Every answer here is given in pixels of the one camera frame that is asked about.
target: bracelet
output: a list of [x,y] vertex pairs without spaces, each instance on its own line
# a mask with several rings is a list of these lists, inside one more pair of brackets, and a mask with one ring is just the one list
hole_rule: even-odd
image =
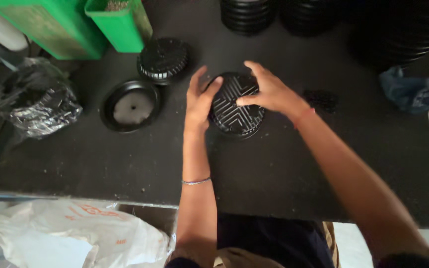
[[297,122],[295,122],[295,124],[294,124],[294,128],[295,128],[295,129],[297,129],[297,126],[298,126],[298,125],[299,125],[299,123],[301,122],[302,118],[305,118],[305,117],[307,117],[308,115],[313,114],[313,113],[315,113],[315,112],[316,112],[316,110],[315,110],[314,108],[310,108],[310,109],[307,109],[307,110],[303,111],[303,112],[301,113],[301,115],[299,116],[299,118],[297,119]]
[[186,184],[186,185],[195,185],[195,184],[200,184],[200,183],[203,183],[203,182],[207,182],[209,180],[211,180],[211,177],[207,177],[206,179],[204,179],[202,181],[199,181],[199,182],[186,182],[186,181],[182,180],[182,183]]

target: small black plastic piece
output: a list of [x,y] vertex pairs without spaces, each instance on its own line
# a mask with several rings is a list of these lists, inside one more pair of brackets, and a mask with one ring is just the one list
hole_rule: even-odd
[[189,46],[175,38],[160,38],[149,42],[138,56],[141,76],[158,85],[169,84],[188,65]]
[[236,100],[259,92],[256,78],[237,72],[225,72],[219,76],[224,81],[211,104],[209,121],[225,135],[242,139],[251,137],[259,130],[265,108],[258,105],[240,107]]
[[[149,100],[153,103],[153,109],[150,115],[143,120],[139,124],[121,124],[117,122],[114,117],[114,109],[115,105],[118,103],[120,99],[122,99],[125,95],[130,93],[140,93],[145,95]],[[130,133],[134,132],[140,128],[146,127],[150,125],[158,115],[160,110],[160,92],[158,88],[154,86],[152,83],[147,81],[128,81],[117,85],[105,98],[102,103],[102,107],[100,108],[100,116],[102,122],[105,124],[107,128],[113,131],[117,131],[120,133]]]

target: green bin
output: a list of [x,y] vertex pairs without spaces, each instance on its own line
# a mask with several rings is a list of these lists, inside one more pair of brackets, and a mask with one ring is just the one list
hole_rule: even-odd
[[0,15],[58,60],[96,60],[108,42],[84,14],[86,1],[0,0]]
[[[121,10],[105,11],[109,2],[127,3]],[[141,0],[89,0],[85,14],[94,20],[118,52],[141,52],[145,41],[152,37],[152,26]]]

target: person's left hand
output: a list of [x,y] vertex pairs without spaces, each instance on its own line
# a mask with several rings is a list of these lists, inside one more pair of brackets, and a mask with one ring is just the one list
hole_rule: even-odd
[[190,88],[186,93],[185,133],[204,134],[208,129],[208,113],[213,97],[223,84],[223,77],[216,78],[206,89],[207,83],[200,86],[200,77],[206,72],[206,66],[201,67],[191,77]]

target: black table surface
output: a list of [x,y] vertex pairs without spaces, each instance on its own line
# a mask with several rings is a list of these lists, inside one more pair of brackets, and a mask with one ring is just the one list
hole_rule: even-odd
[[[373,71],[349,56],[350,28],[315,38],[289,35],[279,21],[243,37],[220,21],[217,1],[150,0],[145,8],[155,37],[187,41],[193,69],[211,76],[248,72],[262,63],[299,93],[339,95],[337,113],[322,118],[391,186],[421,226],[429,228],[429,122],[400,112]],[[0,191],[176,206],[182,176],[182,132],[189,76],[161,89],[158,119],[132,134],[108,130],[99,108],[116,84],[137,78],[137,54],[109,49],[72,75],[84,106],[79,121],[42,140],[7,146],[0,157]],[[410,68],[429,75],[429,55]],[[218,209],[223,212],[348,221],[301,137],[282,115],[267,112],[258,133],[231,140],[210,128],[207,148]]]

